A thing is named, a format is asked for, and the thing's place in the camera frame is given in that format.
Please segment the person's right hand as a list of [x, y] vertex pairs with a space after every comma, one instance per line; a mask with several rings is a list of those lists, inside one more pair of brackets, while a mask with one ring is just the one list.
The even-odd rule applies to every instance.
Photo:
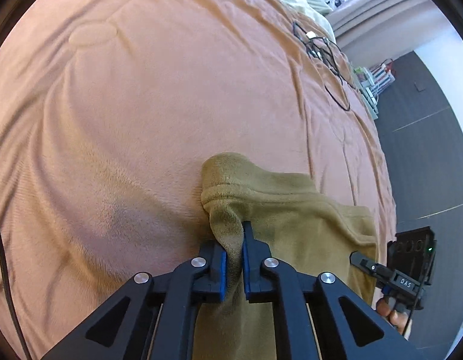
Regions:
[[406, 313], [399, 313], [393, 310], [384, 297], [380, 298], [375, 305], [376, 312], [393, 326], [403, 336], [408, 336], [411, 332], [412, 319]]

